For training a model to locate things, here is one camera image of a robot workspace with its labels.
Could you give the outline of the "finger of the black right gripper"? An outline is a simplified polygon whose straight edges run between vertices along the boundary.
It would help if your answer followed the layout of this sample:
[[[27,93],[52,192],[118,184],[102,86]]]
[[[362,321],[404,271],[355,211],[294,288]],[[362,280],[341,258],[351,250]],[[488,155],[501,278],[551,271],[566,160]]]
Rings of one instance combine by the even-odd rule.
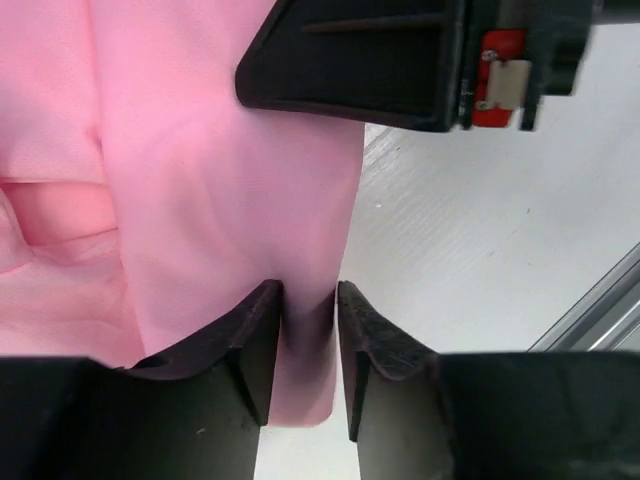
[[[278,1],[236,69],[236,94],[249,108],[447,132],[462,43],[460,1]]]

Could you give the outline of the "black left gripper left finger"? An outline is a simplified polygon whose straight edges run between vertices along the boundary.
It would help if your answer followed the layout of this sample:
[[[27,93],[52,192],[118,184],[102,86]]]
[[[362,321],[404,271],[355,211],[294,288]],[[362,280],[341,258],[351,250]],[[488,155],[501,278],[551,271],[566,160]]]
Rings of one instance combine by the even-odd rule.
[[[5,479],[249,479],[267,423],[283,289],[131,368],[80,357],[1,361]]]

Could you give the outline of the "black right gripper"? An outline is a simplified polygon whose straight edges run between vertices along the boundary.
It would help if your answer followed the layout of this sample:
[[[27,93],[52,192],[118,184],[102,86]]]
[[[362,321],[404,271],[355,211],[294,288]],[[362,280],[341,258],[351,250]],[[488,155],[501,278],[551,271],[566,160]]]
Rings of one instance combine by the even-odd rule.
[[[466,1],[458,125],[533,131],[543,100],[573,93],[603,1]]]

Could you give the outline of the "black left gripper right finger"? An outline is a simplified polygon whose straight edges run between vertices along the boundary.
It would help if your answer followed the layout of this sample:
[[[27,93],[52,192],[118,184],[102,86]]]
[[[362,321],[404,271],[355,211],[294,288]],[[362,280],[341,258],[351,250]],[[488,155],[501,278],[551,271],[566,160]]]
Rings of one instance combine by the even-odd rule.
[[[362,478],[638,477],[637,354],[440,354],[348,281],[337,319]]]

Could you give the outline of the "pink t-shirt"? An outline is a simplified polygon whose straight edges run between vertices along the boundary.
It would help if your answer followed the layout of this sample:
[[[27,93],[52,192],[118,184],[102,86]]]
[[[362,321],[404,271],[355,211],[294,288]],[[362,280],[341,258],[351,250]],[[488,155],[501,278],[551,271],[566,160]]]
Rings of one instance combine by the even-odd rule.
[[[268,1],[1,5],[1,352],[130,366],[280,280],[269,420],[336,385],[364,127],[243,108]]]

